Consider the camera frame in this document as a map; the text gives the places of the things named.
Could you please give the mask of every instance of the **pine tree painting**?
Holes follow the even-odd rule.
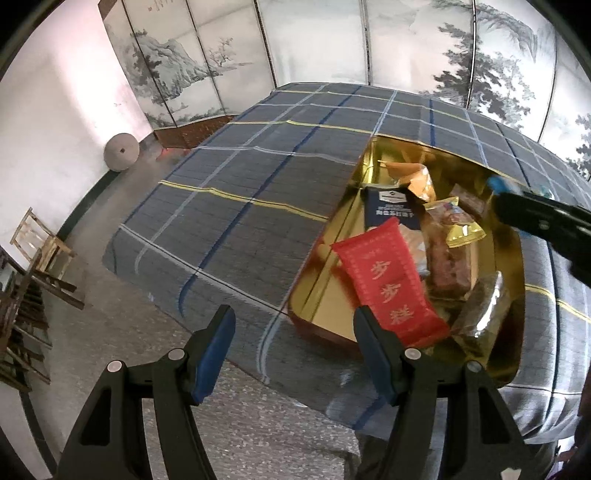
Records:
[[[591,178],[591,113],[587,115],[578,116],[575,120],[577,125],[581,125],[585,129],[585,133],[581,135],[583,145],[577,148],[577,153],[581,156],[579,158],[568,158],[566,159],[579,174],[587,181]]]
[[[459,0],[434,0],[433,6],[463,11],[471,8]],[[535,61],[538,35],[529,26],[506,12],[481,3],[476,4],[476,20],[478,31],[502,30],[523,55]],[[439,27],[439,30],[454,38],[456,43],[454,49],[445,52],[450,68],[433,76],[438,85],[430,94],[456,105],[466,106],[475,48],[470,109],[491,114],[503,124],[521,130],[524,116],[530,113],[530,108],[523,103],[534,99],[535,94],[519,68],[520,59],[515,56],[505,57],[500,51],[494,55],[484,53],[482,39],[479,36],[476,45],[473,46],[472,32],[463,31],[454,25],[446,23]]]

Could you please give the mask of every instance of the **gray checkered cloth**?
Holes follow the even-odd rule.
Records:
[[[204,328],[221,303],[231,305],[238,324],[230,361],[331,419],[386,439],[395,408],[379,399],[364,365],[304,340],[286,315],[323,217],[377,133],[471,158],[561,202],[591,205],[589,185],[559,158],[482,115],[395,90],[292,83],[182,161],[121,225],[103,262],[191,331]],[[501,392],[525,438],[541,443],[573,433],[589,365],[591,295],[546,242],[523,235],[521,245],[521,365]]]

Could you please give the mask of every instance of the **person's leg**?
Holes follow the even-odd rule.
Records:
[[[379,464],[386,454],[388,442],[385,440],[355,433],[359,442],[359,453],[361,454],[361,464],[355,473],[355,480],[373,480],[378,474]]]

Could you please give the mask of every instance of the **wooden furniture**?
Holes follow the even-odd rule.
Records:
[[[33,209],[27,210],[10,243],[29,260],[31,278],[35,282],[72,306],[84,308],[84,302],[72,295],[76,286],[63,280],[76,254],[39,220]]]
[[[0,267],[3,272],[9,271],[9,275],[2,276],[0,292],[0,381],[21,391],[31,391],[26,373],[50,382],[40,348],[51,348],[47,337],[49,325],[41,290],[33,281],[41,254],[37,251],[29,269],[23,271],[6,252],[1,252]]]

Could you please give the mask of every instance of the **gold tin box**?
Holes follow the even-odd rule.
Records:
[[[289,315],[301,335],[330,342],[359,355],[353,334],[353,311],[359,304],[353,285],[340,267],[331,244],[360,235],[365,231],[363,215],[364,183],[392,183],[384,162],[421,163],[428,167],[438,199],[449,196],[457,183],[484,201],[490,191],[486,179],[496,172],[467,158],[390,137],[372,137],[348,182],[345,193],[317,239],[288,302]],[[478,219],[486,237],[472,244],[472,280],[499,270],[511,295],[511,309],[505,318],[490,360],[489,374],[499,385],[509,383],[519,366],[525,318],[525,288],[521,244],[517,233],[501,224],[488,209]],[[461,302],[432,300],[442,316],[453,317]],[[465,355],[456,342],[448,338],[428,351],[448,361],[463,362]]]

